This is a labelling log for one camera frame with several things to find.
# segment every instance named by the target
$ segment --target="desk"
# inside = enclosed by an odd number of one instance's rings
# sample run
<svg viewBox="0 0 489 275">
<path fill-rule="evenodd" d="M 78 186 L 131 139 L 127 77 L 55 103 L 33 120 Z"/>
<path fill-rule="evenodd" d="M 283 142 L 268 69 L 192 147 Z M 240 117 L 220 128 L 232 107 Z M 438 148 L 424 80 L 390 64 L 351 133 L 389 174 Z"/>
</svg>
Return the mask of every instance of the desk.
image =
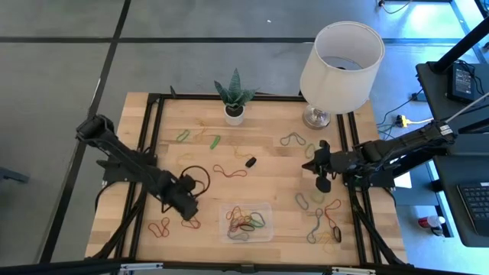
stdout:
<svg viewBox="0 0 489 275">
<path fill-rule="evenodd" d="M 118 136 L 127 146 L 136 148 L 144 117 L 147 93 L 130 92 L 122 110 L 118 126 Z M 212 184 L 209 191 L 199 197 L 199 212 L 196 217 L 202 223 L 198 230 L 181 226 L 181 217 L 174 210 L 162 214 L 160 203 L 148 196 L 141 227 L 137 260 L 180 261 L 200 263 L 253 263 L 253 264 L 302 264 L 302 265 L 358 265 L 355 234 L 351 216 L 348 191 L 342 185 L 340 176 L 332 181 L 332 191 L 325 195 L 325 201 L 316 205 L 309 199 L 315 192 L 315 177 L 301 169 L 307 161 L 304 149 L 295 140 L 284 147 L 280 138 L 296 131 L 308 143 L 318 144 L 325 139 L 331 144 L 331 151 L 341 150 L 336 117 L 332 116 L 330 126 L 314 131 L 302 123 L 305 102 L 262 102 L 247 104 L 245 119 L 238 127 L 228 126 L 223 118 L 222 102 L 218 100 L 166 99 L 164 101 L 158 146 L 158 166 L 180 174 L 189 165 L 201 165 L 211 174 Z M 202 119 L 207 131 L 202 140 L 195 139 L 202 127 L 196 118 Z M 360 142 L 378 139 L 373 111 L 370 102 L 355 112 Z M 189 129 L 190 135 L 183 142 L 176 142 L 183 130 Z M 214 150 L 209 145 L 215 134 L 221 140 Z M 348 144 L 352 145 L 347 127 Z M 241 154 L 253 154 L 257 163 L 248 170 L 244 178 L 227 179 L 220 173 L 212 172 L 215 163 L 226 171 L 246 169 L 246 159 L 234 156 L 233 144 L 239 145 Z M 192 154 L 192 160 L 179 160 L 183 154 Z M 202 175 L 191 174 L 195 178 Z M 86 249 L 86 256 L 98 252 L 113 234 L 121 221 L 127 183 L 116 183 L 101 196 L 99 208 L 93 222 L 92 232 Z M 309 244 L 307 234 L 316 226 L 316 219 L 309 217 L 296 204 L 294 196 L 302 192 L 309 201 L 310 211 L 324 207 L 334 199 L 342 201 L 342 207 L 331 211 L 332 217 L 342 230 L 343 241 L 337 244 L 330 241 L 328 249 L 323 244 Z M 386 243 L 401 260 L 406 260 L 397 221 L 396 209 L 392 198 L 382 189 L 370 189 L 371 204 L 375 225 Z M 222 203 L 268 202 L 273 210 L 274 237 L 270 242 L 227 244 L 219 240 L 219 207 Z M 163 217 L 170 218 L 170 235 L 167 238 L 155 238 L 147 227 L 151 222 L 160 222 Z M 329 230 L 325 219 L 321 220 L 318 232 Z M 126 235 L 123 255 L 128 255 L 132 228 Z M 364 242 L 367 257 L 372 261 L 368 233 L 364 230 Z"/>
<path fill-rule="evenodd" d="M 478 75 L 481 71 L 478 69 L 482 69 L 483 65 L 474 64 L 474 66 L 475 73 Z M 433 73 L 428 64 L 418 64 L 416 71 L 418 72 L 419 81 L 426 94 L 426 99 L 434 119 L 450 117 L 464 107 L 463 104 L 446 98 L 445 93 L 448 83 L 446 75 Z M 489 91 L 487 81 L 484 81 L 483 85 L 484 91 Z M 489 117 L 489 108 L 457 117 L 453 121 L 450 121 L 449 125 L 456 132 L 460 127 L 486 117 Z M 480 150 L 487 151 L 489 149 L 488 138 L 486 134 L 459 135 L 449 151 L 452 156 L 433 158 L 440 177 L 440 183 L 442 184 L 443 191 L 445 191 L 455 225 L 460 234 L 461 242 L 468 247 L 489 248 L 489 238 L 479 236 L 475 233 L 468 219 L 468 213 L 465 211 L 461 197 L 458 194 L 456 185 L 470 182 L 471 180 L 475 182 L 489 180 L 489 172 L 487 171 L 489 157 L 462 156 L 464 152 L 476 154 Z"/>
</svg>

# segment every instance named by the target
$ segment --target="white plant pot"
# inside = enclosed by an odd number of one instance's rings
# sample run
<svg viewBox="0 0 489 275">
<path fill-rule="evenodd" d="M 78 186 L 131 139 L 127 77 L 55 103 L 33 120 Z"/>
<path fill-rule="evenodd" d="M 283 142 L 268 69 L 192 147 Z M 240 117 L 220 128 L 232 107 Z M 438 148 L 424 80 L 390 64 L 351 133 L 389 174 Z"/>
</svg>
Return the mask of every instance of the white plant pot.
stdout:
<svg viewBox="0 0 489 275">
<path fill-rule="evenodd" d="M 245 110 L 246 108 L 243 106 L 243 112 L 237 117 L 232 117 L 228 115 L 228 113 L 226 112 L 226 106 L 224 106 L 224 117 L 226 122 L 228 122 L 228 124 L 231 126 L 240 125 L 243 122 L 243 118 L 245 117 Z"/>
</svg>

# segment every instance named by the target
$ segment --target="plastic tray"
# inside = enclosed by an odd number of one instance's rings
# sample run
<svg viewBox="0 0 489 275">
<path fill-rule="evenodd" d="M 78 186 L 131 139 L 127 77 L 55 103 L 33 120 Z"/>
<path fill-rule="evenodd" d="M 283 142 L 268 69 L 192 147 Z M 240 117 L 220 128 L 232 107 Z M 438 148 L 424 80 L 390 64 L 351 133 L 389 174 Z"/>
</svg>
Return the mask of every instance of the plastic tray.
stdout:
<svg viewBox="0 0 489 275">
<path fill-rule="evenodd" d="M 264 226 L 256 227 L 253 231 L 244 231 L 241 228 L 237 228 L 234 232 L 230 231 L 229 225 L 232 222 L 232 218 L 229 218 L 229 216 L 236 206 L 241 209 L 241 216 L 251 215 L 254 220 L 258 221 L 258 223 L 255 223 L 257 225 L 261 223 L 261 218 L 259 215 L 252 213 L 260 213 L 265 221 Z M 236 215 L 233 218 L 239 217 L 238 210 L 235 210 L 235 212 Z M 255 204 L 222 204 L 219 212 L 219 235 L 221 241 L 225 243 L 270 241 L 274 237 L 274 223 L 270 204 L 267 202 Z"/>
</svg>

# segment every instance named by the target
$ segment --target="clear plastic container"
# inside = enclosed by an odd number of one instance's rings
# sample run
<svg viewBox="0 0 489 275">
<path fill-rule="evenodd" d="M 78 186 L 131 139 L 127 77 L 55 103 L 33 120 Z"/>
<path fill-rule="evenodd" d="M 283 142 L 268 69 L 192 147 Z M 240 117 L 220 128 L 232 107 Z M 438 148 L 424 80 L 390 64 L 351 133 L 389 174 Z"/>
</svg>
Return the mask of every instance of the clear plastic container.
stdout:
<svg viewBox="0 0 489 275">
<path fill-rule="evenodd" d="M 219 212 L 219 235 L 225 243 L 270 241 L 274 237 L 270 204 L 222 204 Z"/>
</svg>

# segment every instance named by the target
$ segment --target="keyboard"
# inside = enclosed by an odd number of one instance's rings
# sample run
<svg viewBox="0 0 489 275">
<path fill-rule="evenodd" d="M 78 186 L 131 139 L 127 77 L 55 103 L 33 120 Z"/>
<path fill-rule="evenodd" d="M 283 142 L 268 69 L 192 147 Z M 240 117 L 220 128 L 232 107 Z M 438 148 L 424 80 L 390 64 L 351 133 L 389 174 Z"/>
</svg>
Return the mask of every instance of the keyboard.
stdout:
<svg viewBox="0 0 489 275">
<path fill-rule="evenodd" d="M 489 183 L 457 186 L 477 234 L 489 236 Z"/>
</svg>

